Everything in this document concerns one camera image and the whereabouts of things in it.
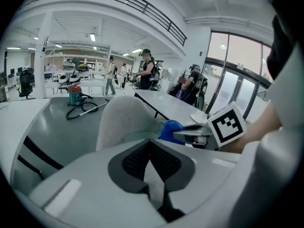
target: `black cable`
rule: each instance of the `black cable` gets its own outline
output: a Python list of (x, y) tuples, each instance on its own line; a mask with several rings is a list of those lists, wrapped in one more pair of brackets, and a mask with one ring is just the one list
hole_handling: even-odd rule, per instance
[[(72, 120), (72, 119), (76, 119), (76, 118), (80, 117), (81, 114), (78, 114), (78, 115), (76, 115), (76, 116), (71, 116), (71, 117), (70, 117), (69, 115), (71, 114), (72, 111), (74, 111), (74, 110), (75, 110), (76, 108), (78, 108), (78, 107), (81, 107), (81, 109), (82, 109), (84, 112), (86, 112), (87, 110), (84, 109), (84, 105), (85, 105), (85, 104), (92, 104), (92, 105), (94, 105), (94, 106), (98, 106), (96, 103), (93, 103), (93, 102), (83, 102), (83, 103), (81, 103), (81, 104), (75, 106), (75, 107), (72, 108), (71, 110), (69, 110), (69, 111), (67, 112), (67, 114), (66, 114), (66, 119), (67, 119), (67, 120)], [(97, 111), (98, 111), (98, 108), (96, 108), (96, 109), (94, 109), (94, 110), (92, 110), (92, 111), (90, 111), (90, 112), (88, 112), (88, 113), (97, 112)]]

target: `floor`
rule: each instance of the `floor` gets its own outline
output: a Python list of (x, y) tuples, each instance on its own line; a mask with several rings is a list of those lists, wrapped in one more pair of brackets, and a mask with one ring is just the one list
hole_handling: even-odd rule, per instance
[[(125, 88), (122, 89), (119, 87), (117, 84), (113, 82), (113, 85), (116, 90), (116, 96), (120, 95), (134, 95), (133, 87), (131, 86), (130, 82), (126, 82)], [(89, 87), (81, 87), (82, 92), (87, 95), (91, 95), (92, 97), (102, 97), (103, 95), (101, 94), (101, 87), (92, 87), (91, 92), (89, 93)], [(60, 93), (60, 90), (57, 92), (57, 88), (54, 88), (54, 93), (52, 89), (46, 89), (47, 93), (47, 98), (53, 98), (53, 97), (68, 97), (68, 93), (64, 90), (62, 90), (62, 93)], [(25, 97), (21, 98), (19, 97), (19, 92), (16, 89), (16, 87), (12, 87), (9, 89), (9, 96), (10, 100), (9, 101), (19, 101), (19, 100), (24, 100)], [(33, 87), (33, 92), (30, 94), (30, 97), (36, 97), (36, 88)]]

